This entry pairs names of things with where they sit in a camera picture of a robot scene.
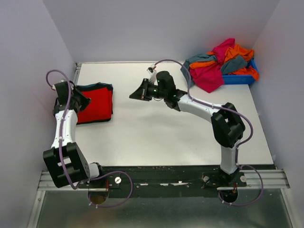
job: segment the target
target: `folded cloth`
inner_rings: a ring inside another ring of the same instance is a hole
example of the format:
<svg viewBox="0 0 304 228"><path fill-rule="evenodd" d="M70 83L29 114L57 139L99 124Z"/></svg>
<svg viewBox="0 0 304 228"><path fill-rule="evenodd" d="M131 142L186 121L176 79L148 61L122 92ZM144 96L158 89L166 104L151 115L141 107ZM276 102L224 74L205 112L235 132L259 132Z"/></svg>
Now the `folded cloth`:
<svg viewBox="0 0 304 228"><path fill-rule="evenodd" d="M200 68L200 67L208 67L212 64L215 64L216 61L209 61L209 62L196 62L196 63L191 63L190 64L190 68L192 69L196 69L196 68Z"/></svg>
<svg viewBox="0 0 304 228"><path fill-rule="evenodd" d="M190 74L192 75L195 84L208 93L211 93L224 84L222 72L218 63L196 69L190 68Z"/></svg>
<svg viewBox="0 0 304 228"><path fill-rule="evenodd" d="M247 67L247 61L242 57L237 55L236 58L229 60L224 63L224 65L220 68L223 75L227 75L244 67Z"/></svg>
<svg viewBox="0 0 304 228"><path fill-rule="evenodd" d="M248 68L242 68L238 71L230 73L230 75L251 75L256 81L259 79L259 74L257 70L255 70L252 66L249 66Z"/></svg>
<svg viewBox="0 0 304 228"><path fill-rule="evenodd" d="M111 84L96 83L77 86L84 96L91 99L85 110L78 113L77 124L110 121L113 114L113 87Z"/></svg>
<svg viewBox="0 0 304 228"><path fill-rule="evenodd" d="M234 38L229 38L229 39L226 39L220 45L213 48L212 52L214 53L215 57L217 58L219 64L221 64L221 65L224 64L224 61L226 58L225 53L228 48L234 48L235 41L236 40Z"/></svg>
<svg viewBox="0 0 304 228"><path fill-rule="evenodd" d="M231 59L236 58L238 55L242 56L247 62L249 62L254 55L254 50L241 47L239 44L236 44L234 48L229 47L225 52L225 60L227 62Z"/></svg>

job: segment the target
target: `pile of clothes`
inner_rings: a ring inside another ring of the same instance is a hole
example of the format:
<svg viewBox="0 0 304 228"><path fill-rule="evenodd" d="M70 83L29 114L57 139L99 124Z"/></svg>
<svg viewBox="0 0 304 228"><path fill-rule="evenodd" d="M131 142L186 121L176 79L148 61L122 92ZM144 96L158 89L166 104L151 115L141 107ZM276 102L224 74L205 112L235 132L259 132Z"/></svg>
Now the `pile of clothes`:
<svg viewBox="0 0 304 228"><path fill-rule="evenodd" d="M186 59L183 65L191 74L190 81L187 71L183 67L180 70L190 86L196 84L211 93L224 84L223 75L251 75L257 81L257 70L248 66L253 55L253 49L245 49L229 38L211 52Z"/></svg>

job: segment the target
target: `cable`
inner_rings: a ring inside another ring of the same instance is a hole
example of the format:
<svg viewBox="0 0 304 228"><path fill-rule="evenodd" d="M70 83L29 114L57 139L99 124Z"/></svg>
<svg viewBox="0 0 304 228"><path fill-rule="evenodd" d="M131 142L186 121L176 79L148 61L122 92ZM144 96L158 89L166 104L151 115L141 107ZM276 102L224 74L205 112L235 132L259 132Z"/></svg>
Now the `cable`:
<svg viewBox="0 0 304 228"><path fill-rule="evenodd" d="M125 203L125 202L131 197L131 194L132 194L132 192L133 192L133 182L132 182L131 177L130 177L126 172L123 172L123 171L113 171L113 172L109 172L109 173L107 173L107 174L105 174L105 175L103 175L103 176L101 176L101 177L92 178L92 179L90 179L90 181L100 180L100 179L102 179L102 178L105 178L106 176L109 176L109 175L111 175L111 174L116 174L116 173L121 173L121 174L123 174L123 175L126 175L127 178L128 178L129 181L130 181L131 189L130 189L130 193L129 193L129 195L127 196L127 198L125 198L123 201L121 201L121 202L119 202L119 203L116 203L116 204L113 204L113 205L100 205L100 204L94 204L94 203L91 202L91 199L90 199L90 198L91 198L91 194L90 194L90 195L88 195L88 199L89 199L89 201L90 201L89 206L90 206L90 205L94 205L94 206L96 206L96 208L113 208L113 207L122 205L123 203Z"/></svg>
<svg viewBox="0 0 304 228"><path fill-rule="evenodd" d="M251 168L252 170L254 170L257 175L259 176L260 180L261 180L261 191L260 191L260 194L258 195L258 197L256 197L254 200L252 200L251 202L248 202L248 203L242 203L242 204L236 204L236 203L228 203L226 201L223 200L223 197L222 197L222 192L221 191L218 191L218 198L219 200L223 203L223 204L226 204L226 205L230 205L230 206L233 206L233 207L243 207L243 206L248 206L248 205L251 205L255 202L257 202L263 195L263 192L264 192L264 183L263 183L263 179L262 179L262 176L261 174L254 168L252 167L251 165L241 165L240 166L240 170L243 169L243 167L246 166L246 167L249 167Z"/></svg>
<svg viewBox="0 0 304 228"><path fill-rule="evenodd" d="M68 111L68 108L69 108L69 105L70 105L70 100L71 100L71 92L72 92L72 91L71 91L71 81L68 80L66 74L63 73L62 71L60 71L60 70L50 70L50 71L47 72L46 81L47 81L47 84L48 84L51 88L52 88L52 85L51 85L51 84L49 83L49 81L48 81L48 76L49 76L49 74L52 73L52 72L61 73L61 74L64 76L64 78L65 78L65 80L66 80L66 82L67 82L67 86L68 86L68 97L67 97L66 107L65 107L65 109L64 109L62 118L61 118L61 120L60 120L60 126L59 126L59 158L60 158L60 162L61 162L61 165L62 165L62 168L63 168L63 172L64 172L64 174L65 174L65 176L66 176L66 179L67 179L68 183L70 184L70 186L72 187L72 189L76 190L76 189L79 187L80 182L79 182L76 186L73 184L73 182L72 182L72 180L71 180L71 177L70 177L70 175L69 175L68 172L67 172L67 167L66 167L66 165L65 165L65 163L64 163L64 159L63 159L63 155L62 155L63 122L64 122L64 118L65 118L65 116L66 116L66 114L67 114L67 111ZM119 205L125 203L125 202L130 198L130 196L131 196L131 194L132 194L132 192L133 192L133 182L132 182L131 177L130 177L126 172L122 172L122 171L113 171L113 172L107 173L107 174L105 174L105 175L103 175L103 176L101 176L101 177L92 178L92 179L90 179L90 181L100 180L100 179L102 179L102 178L104 178L104 177L106 177L106 176L108 176L108 175L115 174L115 173L121 173L121 174L124 174L124 175L126 175L126 176L128 177L128 179L129 179L129 181L130 181L130 184L131 184L131 190L130 190L130 193L129 193L128 197L125 198L122 202L117 203L117 204L114 204L114 205L109 205L109 206L96 205L97 207L100 207L100 208L112 208L112 207L116 207L116 206L119 206Z"/></svg>
<svg viewBox="0 0 304 228"><path fill-rule="evenodd" d="M157 64L159 64L159 63L161 63L161 62L165 62L165 61L170 61L170 62L174 62L174 63L179 64L182 68L184 68L184 69L186 70L186 72L187 72L187 74L188 74L189 82L191 81L191 74L190 74L189 70L188 70L183 64L181 64L180 62L178 62L178 61L176 61L176 60L174 60L174 59L163 59L163 60L160 60L160 61L158 61L158 62L155 63L155 66L156 66ZM250 204L252 204L252 203L255 203L258 199L261 198L261 196L262 196L262 194L263 194L263 191L264 191L264 185L263 185L262 177L261 177L260 173L259 173L255 168L253 168L252 166L250 166L250 165L242 165L242 166L239 166L239 165L238 165L238 148L240 147L240 145L242 145L242 144L248 142L248 141L252 138L252 136L253 136L253 126L252 126L252 123L249 121L249 119L248 119L247 117L245 117L243 114L241 114L241 113L239 113L239 112L236 112L236 111L234 111L234 110L231 110L231 109L229 109L229 108L225 108L225 107L222 107L222 106L213 106L213 105L211 105L211 104L208 104L208 103L205 103L205 102L203 102L203 101L199 101L199 100L195 99L195 98L192 97L191 94L190 94L190 83L188 83L187 92L188 92L188 97L189 97L192 101L195 101L196 103L199 103L199 104L201 104L201 105L205 105L205 106L210 107L210 108L217 108L217 109L221 109L221 110L225 110L225 111L234 113L234 114L239 115L240 117L242 117L242 118L243 118L244 120L246 120L246 122L248 123L248 125L249 125L249 127L250 127L250 135L248 136L248 138L246 138L245 140L243 140L243 141L241 141L241 142L239 142L239 143L237 144L237 146L236 146L236 154L235 154L235 163L236 163L236 165L240 168L240 170L241 170L244 166L247 166L247 167L250 167L250 168L252 168L254 171L257 172L257 174L259 175L260 180L261 180L261 186L262 186L262 187L261 187L261 192L260 192L260 195L259 195L255 200L253 200L253 201L251 201L251 202L249 202L249 203L243 204L243 205L241 205L241 204L230 204L230 203L228 203L228 202L225 202L224 200L222 200L222 201L223 201L223 203L227 203L227 204L233 205L233 206L237 206L237 205L246 206L246 205L250 205Z"/></svg>
<svg viewBox="0 0 304 228"><path fill-rule="evenodd" d="M70 100L71 100L71 93L72 93L72 90L71 90L71 83L69 81L69 79L67 78L66 74L63 73L61 70L50 70L47 72L47 75L46 75L46 81L47 81L47 84L52 88L52 85L49 83L48 81L48 75L52 72L58 72L58 73L61 73L63 75L63 77L66 79L66 82L67 82L67 87L68 87L68 97L67 97L67 102L66 102L66 107L63 111L63 115L61 117L61 120L60 120L60 126L59 126L59 158L60 158L60 162L61 162L61 165L62 165L62 169L63 169L63 172L66 176L66 179L67 179L67 182L69 183L69 185L72 187L72 189L76 190L79 186L80 183L78 183L76 186L73 184L72 180L71 180L71 177L70 175L68 174L67 172L67 167L64 163L64 159L63 159L63 155L62 155L62 140L63 140L63 137L62 137L62 131L63 131L63 122L64 122L64 118L66 117L66 114L67 114L67 111L68 111L68 108L70 106Z"/></svg>
<svg viewBox="0 0 304 228"><path fill-rule="evenodd" d="M154 100L154 101L161 101L161 100L162 100L162 98L161 98L161 99L155 99L155 98L153 98L153 100Z"/></svg>

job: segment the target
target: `metal floor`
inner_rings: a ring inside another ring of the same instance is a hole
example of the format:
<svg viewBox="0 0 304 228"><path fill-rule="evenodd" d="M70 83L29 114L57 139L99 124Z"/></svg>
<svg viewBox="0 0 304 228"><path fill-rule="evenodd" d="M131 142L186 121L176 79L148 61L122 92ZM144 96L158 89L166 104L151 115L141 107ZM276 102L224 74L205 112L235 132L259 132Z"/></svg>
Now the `metal floor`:
<svg viewBox="0 0 304 228"><path fill-rule="evenodd" d="M259 190L240 190L248 202ZM112 204L121 199L107 199ZM88 205L86 191L47 191L38 228L292 228L281 190L265 190L257 203L230 207L217 198L129 199L111 209Z"/></svg>

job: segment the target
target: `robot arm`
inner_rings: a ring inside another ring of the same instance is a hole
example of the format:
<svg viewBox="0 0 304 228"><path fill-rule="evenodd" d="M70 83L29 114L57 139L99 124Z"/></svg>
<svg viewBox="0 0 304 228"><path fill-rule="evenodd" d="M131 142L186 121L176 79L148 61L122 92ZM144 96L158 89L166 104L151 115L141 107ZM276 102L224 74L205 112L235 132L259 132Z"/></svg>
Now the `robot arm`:
<svg viewBox="0 0 304 228"><path fill-rule="evenodd" d="M224 110L213 108L222 106L232 110L235 107L231 103L225 105L210 104L211 107L192 101L187 92L176 89L172 76L167 71L157 73L153 68L149 68L150 79L144 79L141 86L132 93L131 99L150 101L153 97L163 98L169 108L180 112L187 112L199 116L212 124L214 137L221 145L220 168L228 175L235 173L238 169L236 165L236 145L243 137L245 125L241 118Z"/></svg>
<svg viewBox="0 0 304 228"><path fill-rule="evenodd" d="M61 81L53 86L58 98L54 106L53 115L56 118L56 135L51 149L43 152L43 159L56 187L68 185L62 164L59 158L59 132L60 123L63 118L64 109L67 105L68 83ZM65 120L62 126L62 154L68 174L72 182L79 182L97 177L101 173L101 166L98 163L88 164L77 143L75 142L75 128L78 121L77 114L83 111L89 104L90 99L86 98L75 87L72 89L71 100Z"/></svg>

